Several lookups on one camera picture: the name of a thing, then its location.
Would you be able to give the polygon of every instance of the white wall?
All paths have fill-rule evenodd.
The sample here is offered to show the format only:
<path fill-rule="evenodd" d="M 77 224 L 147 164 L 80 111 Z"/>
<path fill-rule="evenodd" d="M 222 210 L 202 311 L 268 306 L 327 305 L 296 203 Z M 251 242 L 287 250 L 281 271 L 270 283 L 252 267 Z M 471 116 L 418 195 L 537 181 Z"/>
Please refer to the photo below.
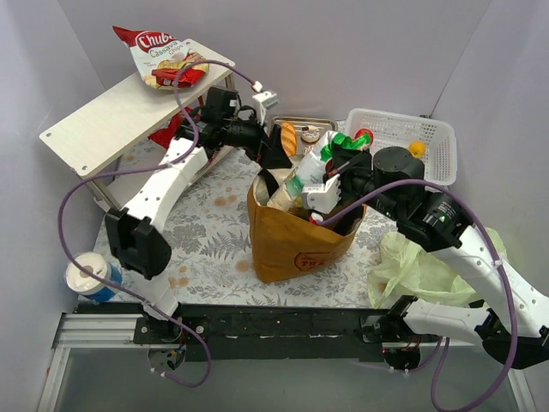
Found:
<path fill-rule="evenodd" d="M 494 0 L 434 118 L 455 127 L 453 190 L 502 235 L 511 262 L 549 294 L 549 3 Z M 526 371 L 538 410 L 549 362 Z"/>
<path fill-rule="evenodd" d="M 59 0 L 106 87 L 135 70 L 112 25 L 227 56 L 289 114 L 431 113 L 490 0 Z M 242 82 L 240 90 L 249 90 Z"/>
<path fill-rule="evenodd" d="M 104 89 L 55 0 L 0 0 L 0 410 L 38 405 L 61 311 L 57 208 L 76 182 L 38 139 L 41 131 Z M 87 191 L 67 215 L 74 251 L 93 246 L 100 213 Z"/>

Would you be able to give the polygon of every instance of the red chips bag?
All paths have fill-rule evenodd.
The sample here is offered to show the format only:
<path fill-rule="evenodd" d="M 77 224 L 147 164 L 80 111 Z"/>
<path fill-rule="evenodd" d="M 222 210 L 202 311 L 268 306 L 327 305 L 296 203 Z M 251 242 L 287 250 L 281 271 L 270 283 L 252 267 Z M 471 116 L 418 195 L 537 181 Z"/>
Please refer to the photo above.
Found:
<path fill-rule="evenodd" d="M 172 88 L 176 75 L 188 62 L 203 60 L 196 51 L 162 32 L 136 32 L 112 27 L 114 33 L 130 48 L 141 78 L 151 88 Z M 189 87 L 208 73 L 208 64 L 197 64 L 188 69 L 178 87 Z"/>

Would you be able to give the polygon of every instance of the bread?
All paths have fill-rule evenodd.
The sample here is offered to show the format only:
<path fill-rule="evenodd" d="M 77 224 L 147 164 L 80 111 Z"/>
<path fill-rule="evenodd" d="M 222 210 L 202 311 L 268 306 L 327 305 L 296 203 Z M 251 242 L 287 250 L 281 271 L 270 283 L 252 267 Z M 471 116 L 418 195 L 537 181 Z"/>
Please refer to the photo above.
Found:
<path fill-rule="evenodd" d="M 295 156 L 298 153 L 298 138 L 295 129 L 289 123 L 283 123 L 281 128 L 281 142 L 284 152 L 288 157 Z"/>

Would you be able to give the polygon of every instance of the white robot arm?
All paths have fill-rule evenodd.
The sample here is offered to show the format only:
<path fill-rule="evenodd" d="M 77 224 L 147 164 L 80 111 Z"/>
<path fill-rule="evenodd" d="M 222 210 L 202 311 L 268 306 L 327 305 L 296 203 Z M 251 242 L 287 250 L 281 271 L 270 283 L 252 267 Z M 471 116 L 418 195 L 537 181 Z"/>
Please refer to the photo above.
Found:
<path fill-rule="evenodd" d="M 160 169 L 121 210 L 111 209 L 106 215 L 106 229 L 111 253 L 123 267 L 130 270 L 139 292 L 150 304 L 172 315 L 178 308 L 163 273 L 172 255 L 172 248 L 161 235 L 166 219 L 175 202 L 190 185 L 193 177 L 208 164 L 208 155 L 222 146 L 243 148 L 262 167 L 291 167 L 281 146 L 280 128 L 266 133 L 266 112 L 278 103 L 276 93 L 262 91 L 258 82 L 253 86 L 254 107 L 239 107 L 253 114 L 243 120 L 238 117 L 238 92 L 224 88 L 208 91 L 205 107 L 197 126 L 198 146 L 180 163 L 173 163 L 192 146 L 193 133 L 184 124 L 170 142 Z M 153 318 L 164 318 L 149 306 L 144 310 Z"/>
<path fill-rule="evenodd" d="M 423 179 L 425 165 L 404 148 L 386 148 L 372 158 L 369 152 L 343 165 L 334 165 L 324 185 L 306 185 L 303 205 L 329 213 L 342 196 L 361 198 L 377 188 L 402 179 Z M 424 247 L 459 273 L 489 307 L 469 309 L 402 297 L 389 315 L 368 319 L 372 340 L 401 340 L 404 336 L 432 334 L 482 346 L 504 363 L 510 347 L 510 312 L 498 266 L 503 265 L 512 290 L 519 336 L 514 368 L 549 359 L 549 298 L 537 291 L 506 261 L 494 264 L 470 216 L 451 197 L 420 186 L 390 189 L 366 204 L 395 220 L 398 231 Z M 311 215 L 322 221 L 318 213 Z"/>

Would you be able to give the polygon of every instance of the brown paper bag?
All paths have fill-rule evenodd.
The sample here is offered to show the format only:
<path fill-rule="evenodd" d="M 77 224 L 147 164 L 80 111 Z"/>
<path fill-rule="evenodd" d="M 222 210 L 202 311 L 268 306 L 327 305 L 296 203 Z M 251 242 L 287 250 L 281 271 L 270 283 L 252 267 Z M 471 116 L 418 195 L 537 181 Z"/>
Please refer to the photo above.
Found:
<path fill-rule="evenodd" d="M 268 193 L 257 176 L 248 191 L 250 239 L 257 277 L 277 282 L 305 275 L 333 263 L 345 254 L 364 218 L 359 208 L 348 234 L 341 236 L 297 216 L 264 206 Z"/>

